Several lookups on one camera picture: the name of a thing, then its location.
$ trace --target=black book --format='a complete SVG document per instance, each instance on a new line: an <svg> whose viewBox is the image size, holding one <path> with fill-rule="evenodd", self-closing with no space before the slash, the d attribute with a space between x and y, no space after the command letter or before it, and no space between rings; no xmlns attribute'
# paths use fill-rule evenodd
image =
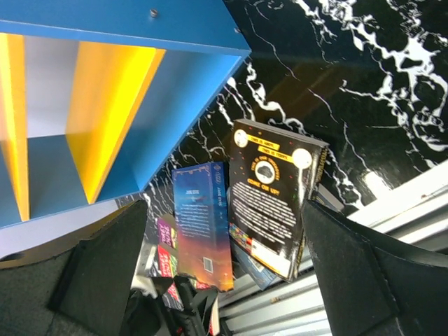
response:
<svg viewBox="0 0 448 336"><path fill-rule="evenodd" d="M236 120L230 152L230 236L290 281L302 257L301 210L319 183L328 144L251 120Z"/></svg>

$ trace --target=blue and orange book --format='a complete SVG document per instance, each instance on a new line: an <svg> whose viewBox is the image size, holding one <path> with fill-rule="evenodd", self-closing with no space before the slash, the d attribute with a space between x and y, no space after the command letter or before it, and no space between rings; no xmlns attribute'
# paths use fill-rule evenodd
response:
<svg viewBox="0 0 448 336"><path fill-rule="evenodd" d="M175 169L178 274L215 286L233 288L232 257L222 162Z"/></svg>

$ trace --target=yellow panel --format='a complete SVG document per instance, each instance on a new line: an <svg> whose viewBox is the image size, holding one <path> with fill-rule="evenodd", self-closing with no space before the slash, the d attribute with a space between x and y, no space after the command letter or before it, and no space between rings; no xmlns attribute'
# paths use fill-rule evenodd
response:
<svg viewBox="0 0 448 336"><path fill-rule="evenodd" d="M0 33L0 144L22 221L29 220L26 106L25 40Z"/></svg>
<svg viewBox="0 0 448 336"><path fill-rule="evenodd" d="M95 202L165 51L80 42L66 137Z"/></svg>

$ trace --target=black marble surface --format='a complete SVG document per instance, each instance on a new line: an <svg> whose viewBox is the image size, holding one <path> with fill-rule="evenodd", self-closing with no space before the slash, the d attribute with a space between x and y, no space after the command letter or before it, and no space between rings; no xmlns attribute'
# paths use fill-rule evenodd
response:
<svg viewBox="0 0 448 336"><path fill-rule="evenodd" d="M322 184L345 214L448 158L443 1L225 3L253 53L140 195L150 223L172 213L172 169L228 159L238 118L330 143Z"/></svg>

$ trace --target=yellow label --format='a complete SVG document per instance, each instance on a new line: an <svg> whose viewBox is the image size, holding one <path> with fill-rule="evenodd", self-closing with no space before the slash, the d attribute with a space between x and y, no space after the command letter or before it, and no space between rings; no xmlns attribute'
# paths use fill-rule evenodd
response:
<svg viewBox="0 0 448 336"><path fill-rule="evenodd" d="M263 147L263 146L259 146L258 147L258 151L261 152L261 153L264 153L264 154L268 154L268 155L274 156L275 158L282 159L282 160L285 160L285 161L293 163L293 157L292 156L287 155L287 154L283 154L283 153L280 153L280 152L277 152L276 150L272 150L272 149L268 149L268 148Z"/></svg>
<svg viewBox="0 0 448 336"><path fill-rule="evenodd" d="M272 148L272 149L274 149L276 151L280 148L280 145L277 144L277 143L273 143L271 141L267 141L267 140L258 138L258 137L253 136L253 135L247 134L247 139L249 141L251 141L251 142L254 142L254 143L259 144L259 145L264 146L264 147Z"/></svg>

